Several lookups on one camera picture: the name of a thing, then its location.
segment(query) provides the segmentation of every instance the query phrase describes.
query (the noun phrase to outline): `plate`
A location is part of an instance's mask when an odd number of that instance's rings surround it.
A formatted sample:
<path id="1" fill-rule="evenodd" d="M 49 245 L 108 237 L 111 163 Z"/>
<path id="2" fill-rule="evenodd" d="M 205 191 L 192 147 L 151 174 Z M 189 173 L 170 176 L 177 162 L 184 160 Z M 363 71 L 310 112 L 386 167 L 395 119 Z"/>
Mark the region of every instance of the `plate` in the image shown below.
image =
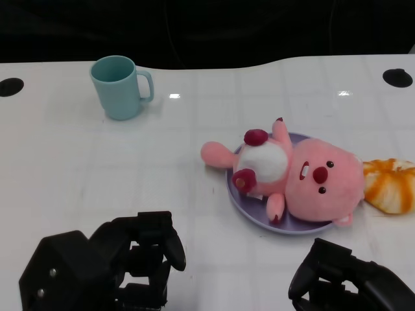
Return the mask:
<path id="1" fill-rule="evenodd" d="M 300 141 L 310 137 L 302 134 L 290 133 L 290 138 L 292 145 L 295 146 Z M 242 146 L 236 149 L 236 154 L 239 153 L 241 147 Z M 286 235 L 308 235 L 333 227 L 332 222 L 306 222 L 295 218 L 288 212 L 287 206 L 285 206 L 281 221 L 278 224 L 271 224 L 265 211 L 268 198 L 259 200 L 241 194 L 232 183 L 232 175 L 233 170 L 231 168 L 226 170 L 226 186 L 232 203 L 249 220 L 262 228 Z"/>

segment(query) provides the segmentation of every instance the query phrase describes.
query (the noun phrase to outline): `mug handle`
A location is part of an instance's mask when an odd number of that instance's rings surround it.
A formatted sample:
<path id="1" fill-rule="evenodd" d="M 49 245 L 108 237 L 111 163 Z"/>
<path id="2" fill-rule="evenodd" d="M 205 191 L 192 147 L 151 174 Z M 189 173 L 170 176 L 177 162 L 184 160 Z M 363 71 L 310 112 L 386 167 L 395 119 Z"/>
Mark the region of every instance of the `mug handle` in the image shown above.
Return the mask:
<path id="1" fill-rule="evenodd" d="M 140 101 L 141 102 L 151 102 L 154 98 L 154 84 L 153 84 L 153 79 L 150 75 L 150 73 L 148 71 L 144 71 L 144 70 L 137 70 L 136 71 L 137 76 L 141 75 L 141 76 L 145 76 L 148 82 L 148 86 L 150 86 L 150 96 L 149 97 L 141 97 Z"/>

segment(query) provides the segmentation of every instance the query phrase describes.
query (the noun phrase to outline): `mug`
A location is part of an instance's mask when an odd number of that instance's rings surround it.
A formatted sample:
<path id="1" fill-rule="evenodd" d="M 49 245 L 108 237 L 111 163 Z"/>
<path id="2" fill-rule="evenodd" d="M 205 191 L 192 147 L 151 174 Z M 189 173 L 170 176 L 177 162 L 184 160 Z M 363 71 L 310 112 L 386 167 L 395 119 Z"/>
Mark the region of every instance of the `mug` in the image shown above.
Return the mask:
<path id="1" fill-rule="evenodd" d="M 154 98 L 153 79 L 148 71 L 138 71 L 135 63 L 125 56 L 107 56 L 97 60 L 89 70 L 101 106 L 115 120 L 127 120 L 138 115 L 143 104 Z M 150 96 L 140 97 L 137 75 L 147 78 Z"/>

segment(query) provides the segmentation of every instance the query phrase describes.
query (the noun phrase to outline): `bread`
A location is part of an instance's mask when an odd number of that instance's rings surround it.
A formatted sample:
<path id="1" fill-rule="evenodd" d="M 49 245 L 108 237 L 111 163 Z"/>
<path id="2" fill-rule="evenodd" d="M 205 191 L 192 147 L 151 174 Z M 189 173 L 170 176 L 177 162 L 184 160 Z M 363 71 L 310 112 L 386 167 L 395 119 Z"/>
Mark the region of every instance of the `bread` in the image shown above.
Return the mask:
<path id="1" fill-rule="evenodd" d="M 415 209 L 415 164 L 389 159 L 364 162 L 365 200 L 387 214 Z"/>

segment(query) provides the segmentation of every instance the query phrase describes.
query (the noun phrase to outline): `white table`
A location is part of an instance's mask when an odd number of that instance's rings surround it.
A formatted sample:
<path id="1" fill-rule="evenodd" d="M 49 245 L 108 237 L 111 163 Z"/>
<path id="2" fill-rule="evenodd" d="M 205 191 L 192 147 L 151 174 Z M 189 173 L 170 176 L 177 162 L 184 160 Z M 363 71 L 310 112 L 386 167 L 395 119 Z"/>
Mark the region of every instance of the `white table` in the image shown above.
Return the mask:
<path id="1" fill-rule="evenodd" d="M 276 235 L 231 205 L 224 175 L 206 170 L 199 156 L 206 141 L 236 148 L 246 130 L 269 130 L 283 117 L 290 131 L 364 160 L 415 161 L 415 85 L 398 89 L 382 79 L 393 68 L 415 78 L 415 56 L 149 69 L 154 102 L 124 122 L 104 116 L 90 65 L 0 65 L 0 81 L 25 82 L 17 95 L 0 97 L 2 310 L 21 310 L 18 280 L 42 237 L 74 229 L 90 236 L 138 211 L 170 210 L 185 247 L 188 265 L 171 273 L 166 310 L 293 310 L 290 281 L 318 236 L 388 266 L 415 289 L 415 215 L 386 217 L 365 205 L 351 228 Z"/>

